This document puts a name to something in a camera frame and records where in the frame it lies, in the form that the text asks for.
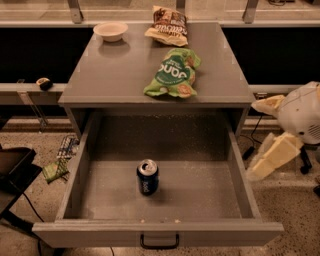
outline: black chair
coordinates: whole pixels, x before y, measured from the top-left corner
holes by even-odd
[[[32,164],[36,152],[26,147],[2,149],[0,146],[0,220],[35,237],[33,223],[14,215],[10,208],[39,175],[42,168]]]

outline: can lid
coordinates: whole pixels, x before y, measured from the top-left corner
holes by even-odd
[[[151,176],[157,171],[157,164],[151,159],[145,159],[140,162],[138,169],[143,175]]]

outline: green chip bag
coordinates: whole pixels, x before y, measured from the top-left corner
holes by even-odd
[[[170,50],[155,77],[143,92],[149,96],[169,94],[180,98],[197,95],[192,84],[195,81],[195,69],[200,63],[200,58],[193,50],[185,48]]]

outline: drawer front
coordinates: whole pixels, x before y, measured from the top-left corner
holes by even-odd
[[[130,226],[131,229],[125,225],[61,221],[36,223],[33,231],[53,248],[142,246],[146,249],[174,249],[179,246],[263,246],[283,232],[279,223],[250,220],[241,223],[229,220],[215,224]]]

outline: cabinet top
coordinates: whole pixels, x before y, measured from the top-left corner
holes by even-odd
[[[198,95],[188,99],[144,95],[144,87],[151,83],[166,53],[174,48],[146,37],[144,33],[150,25],[128,23],[123,39],[114,43],[104,42],[94,34],[59,103],[71,107],[107,107],[119,103],[226,107],[251,104],[253,94],[220,25],[214,22],[188,24],[186,47],[194,50],[202,61],[193,84]]]

